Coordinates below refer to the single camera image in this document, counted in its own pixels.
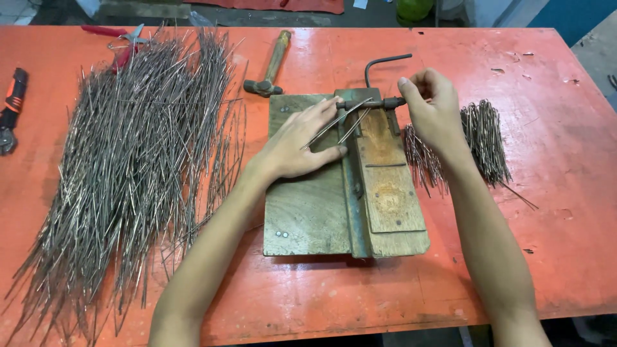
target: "hammer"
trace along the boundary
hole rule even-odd
[[[281,60],[285,55],[285,50],[289,46],[289,40],[291,39],[291,33],[287,30],[281,30],[276,40],[276,46],[272,52],[268,69],[263,81],[256,82],[252,80],[244,81],[244,90],[249,93],[259,94],[264,98],[269,98],[270,95],[280,95],[283,93],[283,89],[279,86],[272,85],[272,81],[275,79],[278,69],[281,66]]]

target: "left hand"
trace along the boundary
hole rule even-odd
[[[293,113],[263,149],[251,160],[261,166],[270,181],[280,177],[292,178],[315,171],[347,153],[344,146],[330,147],[313,153],[310,148],[301,149],[336,115],[336,103],[341,98],[322,100],[302,112]]]

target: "orange table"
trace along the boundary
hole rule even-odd
[[[277,28],[229,28],[248,78],[263,75]],[[396,80],[422,67],[452,79],[461,105],[488,98],[501,113],[512,188],[492,193],[525,253],[541,318],[617,312],[617,115],[559,35],[551,29],[294,29],[277,84],[287,94],[373,86],[398,93]],[[112,58],[109,38],[78,27],[0,27],[0,87],[16,66],[30,73],[10,157],[0,158],[0,293],[22,263],[54,196],[67,106],[80,66]],[[533,56],[523,53],[533,52]],[[505,73],[492,72],[503,69]],[[247,153],[266,142],[268,100],[243,95],[249,112]],[[404,107],[399,122],[408,122]],[[262,229],[246,233],[208,312],[205,345],[486,323],[461,254],[450,198],[417,189],[432,241],[421,256],[370,262],[348,256],[263,257]],[[99,346],[145,345],[164,275],[157,269],[146,309],[134,305],[118,337],[108,323]],[[0,317],[0,344],[20,307]],[[14,346],[38,345],[20,334]],[[57,337],[51,340],[54,344]]]

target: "red-handled pliers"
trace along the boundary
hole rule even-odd
[[[133,50],[137,51],[138,43],[146,43],[148,41],[145,38],[139,37],[139,34],[141,33],[141,30],[143,28],[144,28],[144,25],[141,24],[140,26],[135,28],[135,30],[133,30],[132,33],[128,33],[124,29],[112,29],[112,28],[106,28],[106,27],[99,27],[98,25],[82,25],[81,26],[82,30],[87,31],[89,33],[93,33],[97,35],[105,35],[105,36],[114,36],[117,38],[123,37],[129,41],[128,47],[124,49],[123,51],[121,51],[120,54],[118,54],[118,56],[115,58],[114,64],[112,65],[112,71],[114,73],[117,73],[118,69],[123,67],[126,64],[126,62],[128,62],[128,60],[131,57],[131,52]]]

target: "hammer head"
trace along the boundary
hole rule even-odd
[[[269,98],[271,95],[281,95],[283,89],[279,86],[272,85],[270,81],[255,82],[245,80],[243,84],[244,90],[249,93],[259,94],[264,98]]]

